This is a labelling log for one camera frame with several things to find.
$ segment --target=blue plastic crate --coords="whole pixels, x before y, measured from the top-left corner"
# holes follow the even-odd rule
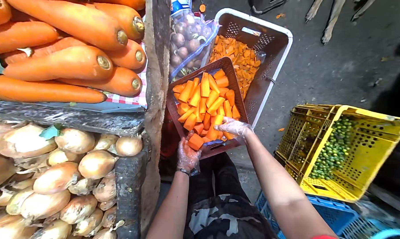
[[[338,236],[351,222],[358,218],[358,214],[344,202],[316,196],[308,196],[308,199]],[[255,206],[271,224],[272,229],[278,233],[280,228],[262,191],[255,202]],[[278,233],[278,236],[280,235],[280,238],[284,238],[282,233]]]

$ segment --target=dog leg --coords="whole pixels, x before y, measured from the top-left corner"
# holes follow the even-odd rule
[[[361,9],[359,9],[355,15],[353,15],[351,21],[354,22],[356,21],[359,17],[361,17],[365,11],[369,8],[369,6],[371,6],[371,4],[373,4],[375,2],[375,0],[368,0]]]
[[[324,31],[324,36],[321,38],[322,44],[326,44],[331,39],[332,30],[335,23],[337,22],[338,16],[340,15],[341,8],[346,0],[334,0],[333,7],[331,9],[330,20],[328,21],[327,27]]]
[[[316,15],[316,12],[318,12],[318,8],[321,5],[322,0],[315,0],[314,3],[312,4],[312,7],[310,7],[309,12],[306,14],[306,23],[308,23],[312,18]]]

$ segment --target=sliced carrot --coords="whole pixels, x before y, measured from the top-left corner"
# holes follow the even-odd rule
[[[194,107],[199,107],[200,106],[200,100],[201,100],[200,85],[197,85],[197,87],[194,89],[194,93],[191,96],[190,105],[194,106]]]
[[[187,120],[184,123],[184,128],[186,128],[188,131],[191,131],[194,129],[194,126],[196,125],[196,120],[197,116],[195,114],[191,114],[188,116]]]
[[[207,101],[206,101],[206,106],[207,107],[212,106],[213,102],[215,102],[216,99],[218,99],[218,98],[219,98],[218,92],[216,92],[216,91],[210,92],[209,98],[207,98]]]
[[[186,119],[188,119],[188,117],[189,117],[190,115],[192,115],[192,113],[193,113],[195,110],[196,110],[195,107],[192,107],[191,109],[187,110],[181,117],[179,117],[178,121],[181,122],[181,123],[185,122]]]
[[[106,13],[68,1],[8,0],[11,6],[101,49],[124,49],[128,37]]]
[[[203,131],[203,128],[204,128],[204,124],[203,123],[194,126],[194,133],[200,135],[201,132]]]
[[[57,30],[43,22],[8,22],[0,25],[0,53],[46,44],[58,37]]]
[[[201,78],[201,96],[209,97],[210,86],[209,86],[209,77],[206,72],[203,73],[203,77]]]
[[[187,81],[187,85],[184,90],[182,90],[181,95],[179,95],[179,100],[183,102],[187,102],[190,98],[191,90],[193,89],[194,82],[192,80]]]
[[[218,94],[220,93],[219,87],[216,84],[215,79],[213,79],[213,77],[211,75],[209,75],[209,86],[210,86],[210,89],[216,91]]]
[[[231,105],[229,104],[228,100],[224,101],[224,110],[225,110],[225,116],[232,118]]]
[[[235,104],[235,93],[234,90],[229,90],[226,94],[225,94],[226,98],[229,101],[229,105],[230,106],[234,106]]]
[[[204,130],[209,130],[210,125],[211,125],[211,121],[210,121],[210,114],[209,113],[205,113],[204,114],[204,119],[203,119],[203,125],[204,125]]]
[[[113,73],[113,64],[109,57],[93,46],[71,46],[45,57],[8,65],[4,69],[4,75],[25,81],[57,78],[99,81],[108,79]]]
[[[26,82],[0,75],[0,99],[22,102],[100,103],[105,101],[107,96],[94,89],[54,80]]]
[[[235,105],[232,107],[232,117],[234,119],[239,119],[241,117],[240,112],[238,111],[237,106]]]
[[[229,80],[228,77],[223,76],[219,79],[216,79],[216,84],[218,85],[218,87],[227,87],[229,86]]]

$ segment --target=hand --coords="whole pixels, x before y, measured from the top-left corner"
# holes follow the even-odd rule
[[[198,166],[201,151],[201,149],[198,151],[193,150],[190,146],[188,146],[188,140],[182,138],[179,142],[177,168],[183,168],[191,171],[193,168]]]
[[[229,117],[224,117],[223,122],[226,124],[215,125],[214,128],[218,131],[225,131],[235,135],[241,135],[243,138],[249,131],[253,131],[250,124],[243,123]]]

